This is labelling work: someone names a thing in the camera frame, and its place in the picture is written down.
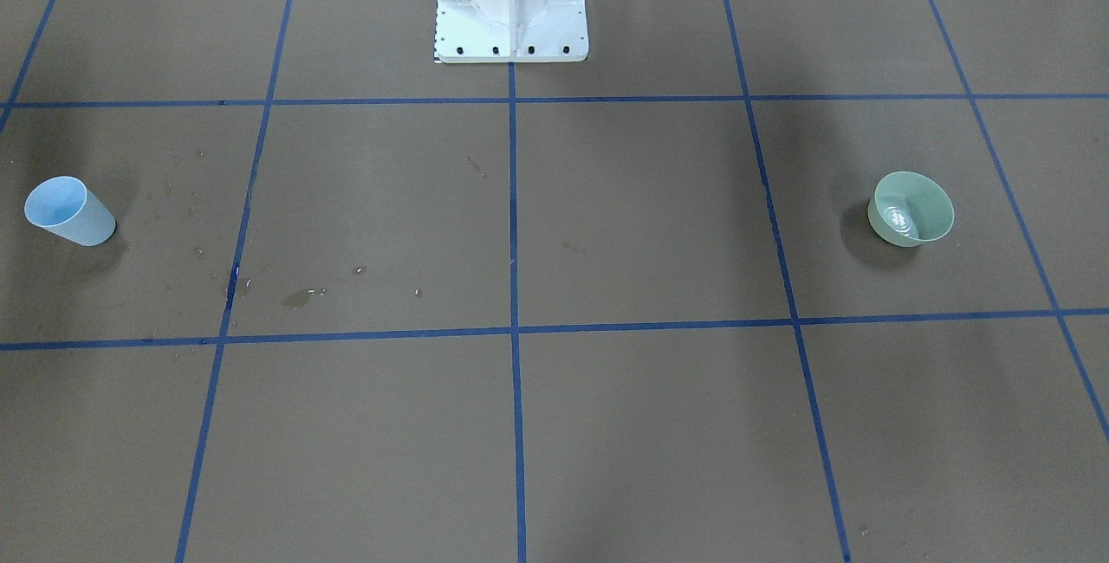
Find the light blue plastic cup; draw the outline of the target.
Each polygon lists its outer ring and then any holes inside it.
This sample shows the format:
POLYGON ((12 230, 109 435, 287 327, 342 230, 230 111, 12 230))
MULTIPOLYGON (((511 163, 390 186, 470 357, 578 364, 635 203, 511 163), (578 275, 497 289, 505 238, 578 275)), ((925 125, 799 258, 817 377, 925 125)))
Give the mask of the light blue plastic cup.
POLYGON ((44 180, 27 196, 23 212, 28 223, 79 246, 99 246, 116 231, 106 205, 75 177, 44 180))

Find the green plastic bowl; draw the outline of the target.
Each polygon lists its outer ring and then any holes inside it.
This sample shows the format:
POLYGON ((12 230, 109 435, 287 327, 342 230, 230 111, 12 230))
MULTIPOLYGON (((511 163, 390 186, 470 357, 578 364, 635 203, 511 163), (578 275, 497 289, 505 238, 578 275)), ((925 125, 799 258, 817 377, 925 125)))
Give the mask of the green plastic bowl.
POLYGON ((918 172, 887 173, 875 185, 866 209, 872 231, 885 243, 912 248, 950 234, 955 211, 939 184, 918 172))

